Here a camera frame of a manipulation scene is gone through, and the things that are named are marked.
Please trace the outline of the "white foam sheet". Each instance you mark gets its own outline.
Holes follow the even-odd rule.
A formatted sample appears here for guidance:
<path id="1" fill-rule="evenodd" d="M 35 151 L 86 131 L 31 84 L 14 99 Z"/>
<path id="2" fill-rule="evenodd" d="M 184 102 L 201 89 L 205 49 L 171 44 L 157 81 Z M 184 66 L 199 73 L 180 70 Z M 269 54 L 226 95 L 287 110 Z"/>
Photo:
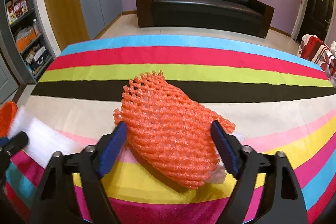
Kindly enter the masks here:
<path id="1" fill-rule="evenodd" d="M 43 168 L 47 166 L 56 151 L 60 151 L 63 155 L 70 155 L 81 152 L 84 148 L 83 145 L 35 118 L 24 106 L 18 109 L 11 123 L 8 133 L 9 139 L 21 131 L 25 132 L 29 139 L 28 145 L 23 150 Z"/>

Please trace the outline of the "orange foam fruit net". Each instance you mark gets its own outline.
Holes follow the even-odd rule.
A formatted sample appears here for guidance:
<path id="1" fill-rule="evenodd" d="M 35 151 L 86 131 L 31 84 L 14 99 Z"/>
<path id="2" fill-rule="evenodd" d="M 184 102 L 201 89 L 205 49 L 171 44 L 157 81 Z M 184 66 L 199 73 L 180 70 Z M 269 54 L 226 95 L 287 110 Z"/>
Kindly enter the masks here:
<path id="1" fill-rule="evenodd" d="M 141 74 L 123 87 L 114 122 L 127 126 L 127 141 L 161 174 L 185 188 L 197 189 L 220 160 L 211 137 L 218 121 L 231 134 L 235 124 L 168 84 L 162 72 Z"/>

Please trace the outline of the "grey panel door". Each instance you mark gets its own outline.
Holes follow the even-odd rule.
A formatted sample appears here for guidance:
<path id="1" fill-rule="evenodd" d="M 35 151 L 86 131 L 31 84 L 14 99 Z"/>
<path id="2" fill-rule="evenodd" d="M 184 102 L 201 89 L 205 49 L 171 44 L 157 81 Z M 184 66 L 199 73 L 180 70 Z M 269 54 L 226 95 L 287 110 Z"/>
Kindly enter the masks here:
<path id="1" fill-rule="evenodd" d="M 0 63 L 1 63 L 0 100 L 1 104 L 3 104 L 3 102 L 5 102 L 10 96 L 12 96 L 17 91 L 19 86 L 14 77 L 12 76 L 2 56 L 0 56 Z"/>

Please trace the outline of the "crumpled white tissue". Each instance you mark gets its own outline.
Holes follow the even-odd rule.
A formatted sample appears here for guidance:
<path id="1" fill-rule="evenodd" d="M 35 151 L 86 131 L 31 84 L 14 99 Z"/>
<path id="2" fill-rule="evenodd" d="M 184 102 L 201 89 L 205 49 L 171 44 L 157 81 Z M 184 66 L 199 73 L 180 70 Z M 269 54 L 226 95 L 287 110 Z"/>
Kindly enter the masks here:
<path id="1" fill-rule="evenodd" d="M 239 142 L 242 142 L 243 140 L 246 139 L 246 136 L 239 132 L 233 132 L 231 135 L 236 137 Z M 210 178 L 206 180 L 206 183 L 222 184 L 226 180 L 226 175 L 227 175 L 227 170 L 224 166 L 222 159 L 220 159 L 216 170 L 210 172 Z"/>

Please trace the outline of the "grey bookshelf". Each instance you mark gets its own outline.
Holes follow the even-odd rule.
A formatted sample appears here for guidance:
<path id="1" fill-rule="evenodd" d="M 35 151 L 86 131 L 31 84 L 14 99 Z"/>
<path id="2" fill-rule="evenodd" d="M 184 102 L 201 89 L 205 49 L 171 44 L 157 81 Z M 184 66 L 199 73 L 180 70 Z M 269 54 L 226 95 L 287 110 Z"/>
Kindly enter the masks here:
<path id="1" fill-rule="evenodd" d="M 36 84 L 54 60 L 37 0 L 1 0 L 1 50 L 20 84 Z"/>

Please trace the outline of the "red white patterned blanket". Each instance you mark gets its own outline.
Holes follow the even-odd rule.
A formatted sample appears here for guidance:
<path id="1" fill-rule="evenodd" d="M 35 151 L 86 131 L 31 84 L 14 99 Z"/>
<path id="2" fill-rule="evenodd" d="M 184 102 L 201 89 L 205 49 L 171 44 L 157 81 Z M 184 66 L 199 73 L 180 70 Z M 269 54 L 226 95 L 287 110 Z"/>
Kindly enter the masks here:
<path id="1" fill-rule="evenodd" d="M 297 55 L 318 65 L 335 87 L 335 53 L 320 38 L 315 35 L 304 35 Z"/>

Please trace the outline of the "dark brown door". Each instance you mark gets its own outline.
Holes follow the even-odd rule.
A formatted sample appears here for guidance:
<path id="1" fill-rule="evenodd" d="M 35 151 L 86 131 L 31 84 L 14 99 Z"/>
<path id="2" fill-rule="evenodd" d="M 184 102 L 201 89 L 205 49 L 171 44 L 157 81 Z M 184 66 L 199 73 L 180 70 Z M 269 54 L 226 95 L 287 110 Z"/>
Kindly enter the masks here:
<path id="1" fill-rule="evenodd" d="M 333 5 L 334 0 L 307 0 L 305 15 L 296 38 L 298 43 L 306 34 L 325 40 L 333 14 Z"/>

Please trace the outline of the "black leather sofa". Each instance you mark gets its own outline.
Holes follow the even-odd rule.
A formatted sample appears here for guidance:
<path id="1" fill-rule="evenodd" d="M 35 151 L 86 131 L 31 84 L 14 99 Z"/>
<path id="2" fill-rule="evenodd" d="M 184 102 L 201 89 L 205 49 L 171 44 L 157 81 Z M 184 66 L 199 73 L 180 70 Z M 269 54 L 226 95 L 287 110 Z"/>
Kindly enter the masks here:
<path id="1" fill-rule="evenodd" d="M 274 8 L 258 0 L 136 0 L 139 27 L 208 28 L 267 36 Z"/>

